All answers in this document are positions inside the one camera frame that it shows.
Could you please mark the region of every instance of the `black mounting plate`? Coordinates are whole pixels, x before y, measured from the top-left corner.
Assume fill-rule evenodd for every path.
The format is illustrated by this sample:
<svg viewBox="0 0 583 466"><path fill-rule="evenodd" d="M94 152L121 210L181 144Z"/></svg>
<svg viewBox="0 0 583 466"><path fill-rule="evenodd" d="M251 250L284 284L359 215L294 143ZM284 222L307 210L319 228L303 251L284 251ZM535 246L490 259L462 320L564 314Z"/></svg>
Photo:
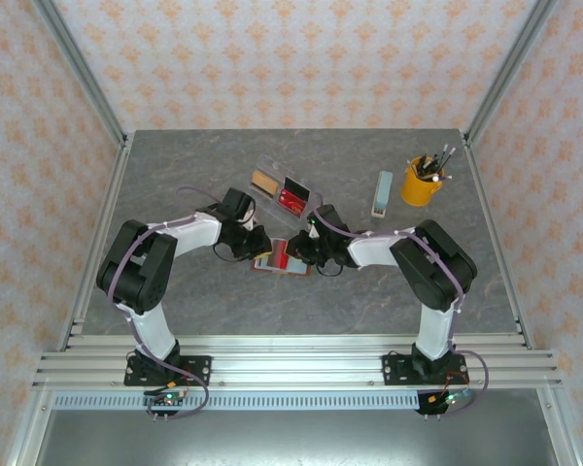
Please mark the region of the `black mounting plate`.
<svg viewBox="0 0 583 466"><path fill-rule="evenodd" d="M210 376L212 375L212 356L180 356L180 364L177 366L184 369L191 374L195 374L198 378L210 384ZM127 357L127 368L125 369L125 378L123 384L125 386L161 386L171 382L166 375L167 371L153 372L147 371L143 367L142 359L135 354ZM177 386L200 386L195 381L188 381L186 377L179 377L173 381Z"/></svg>
<svg viewBox="0 0 583 466"><path fill-rule="evenodd" d="M443 357L445 357L444 365L440 371L423 377L414 370L412 355L385 354L382 356L382 376L385 385L445 385L447 384L447 375L451 377L449 385L468 385L468 371L461 370L463 366L466 367L464 356L449 353Z"/></svg>

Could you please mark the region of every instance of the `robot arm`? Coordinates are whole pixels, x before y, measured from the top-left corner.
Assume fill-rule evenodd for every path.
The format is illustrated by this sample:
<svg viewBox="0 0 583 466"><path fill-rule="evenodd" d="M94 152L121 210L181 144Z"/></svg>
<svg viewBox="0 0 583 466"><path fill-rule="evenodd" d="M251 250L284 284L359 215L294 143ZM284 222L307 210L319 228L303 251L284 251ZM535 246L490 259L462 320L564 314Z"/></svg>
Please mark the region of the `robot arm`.
<svg viewBox="0 0 583 466"><path fill-rule="evenodd" d="M149 367L149 372L162 372L160 378L167 382L172 380L172 374L156 367L143 347L155 358L172 366L179 365L179 344L168 329L161 305L173 260L191 250L220 243L231 248L237 261L249 260L270 253L272 246L263 226L255 224L254 199L232 188L222 202L186 218L151 225L136 220L126 222L97 275L97 286L106 294L112 291L120 263L134 243L147 233L149 236L126 262L112 294L113 301L137 333L135 362Z"/></svg>
<svg viewBox="0 0 583 466"><path fill-rule="evenodd" d="M451 353L450 330L460 293L419 243L423 241L438 255L463 293L477 276L473 261L433 220L400 232L371 235L350 233L331 205L321 206L317 212L318 216L308 217L309 231L288 242L287 254L317 267L324 267L330 259L341 267L398 266L422 307L411 356L401 359L406 367L394 369L397 376L406 374L402 376L405 384L412 380L443 383L450 367L458 362Z"/></svg>

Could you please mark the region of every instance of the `gray marble tabletop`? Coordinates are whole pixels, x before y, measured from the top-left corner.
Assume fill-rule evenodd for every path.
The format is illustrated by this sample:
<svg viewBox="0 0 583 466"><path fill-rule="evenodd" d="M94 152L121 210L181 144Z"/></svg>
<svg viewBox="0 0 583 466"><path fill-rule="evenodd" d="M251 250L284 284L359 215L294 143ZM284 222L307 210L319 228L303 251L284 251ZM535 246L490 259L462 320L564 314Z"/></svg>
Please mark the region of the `gray marble tabletop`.
<svg viewBox="0 0 583 466"><path fill-rule="evenodd" d="M414 208L399 190L406 159L457 151L448 165L453 179L431 203ZM383 231L436 220L472 257L479 269L466 297L460 333L516 330L497 258L457 130L319 129L138 131L120 187L106 248L128 219L158 222L185 216L174 191L198 185L223 196L245 189L261 154L306 175L352 230ZM370 216L380 170L393 172L387 216ZM185 198L194 207L210 202ZM262 215L271 238L297 233ZM312 273L294 277L254 272L249 262L226 263L210 248L178 258L162 301L177 335L306 335L416 333L420 303L396 267L346 269L336 278ZM93 290L85 334L127 334L123 318Z"/></svg>

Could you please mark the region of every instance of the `wall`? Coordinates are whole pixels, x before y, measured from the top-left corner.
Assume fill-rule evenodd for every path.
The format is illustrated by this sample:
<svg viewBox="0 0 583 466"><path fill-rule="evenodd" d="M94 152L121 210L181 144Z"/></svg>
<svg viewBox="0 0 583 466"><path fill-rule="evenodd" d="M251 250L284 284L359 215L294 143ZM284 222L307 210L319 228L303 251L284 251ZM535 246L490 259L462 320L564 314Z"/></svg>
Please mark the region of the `wall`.
<svg viewBox="0 0 583 466"><path fill-rule="evenodd" d="M560 0L475 147L536 343L583 438L583 1Z"/></svg>
<svg viewBox="0 0 583 466"><path fill-rule="evenodd" d="M57 0L121 125L466 129L533 0Z"/></svg>
<svg viewBox="0 0 583 466"><path fill-rule="evenodd" d="M117 149L29 0L0 0L0 464L54 350Z"/></svg>

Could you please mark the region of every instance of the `yellow pen holder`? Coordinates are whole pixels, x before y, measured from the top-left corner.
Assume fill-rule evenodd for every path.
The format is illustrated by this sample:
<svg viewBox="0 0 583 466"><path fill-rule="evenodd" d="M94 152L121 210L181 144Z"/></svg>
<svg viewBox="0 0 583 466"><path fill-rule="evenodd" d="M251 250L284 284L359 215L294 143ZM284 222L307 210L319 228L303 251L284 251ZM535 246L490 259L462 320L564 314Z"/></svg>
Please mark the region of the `yellow pen holder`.
<svg viewBox="0 0 583 466"><path fill-rule="evenodd" d="M406 168L406 179L404 180L404 185L401 187L401 198L413 207L424 207L431 201L431 196L443 187L443 182L433 182L431 179L428 181L419 180L417 176L415 167L419 163L421 157L415 158L411 165ZM444 170L441 170L439 175L444 176Z"/></svg>

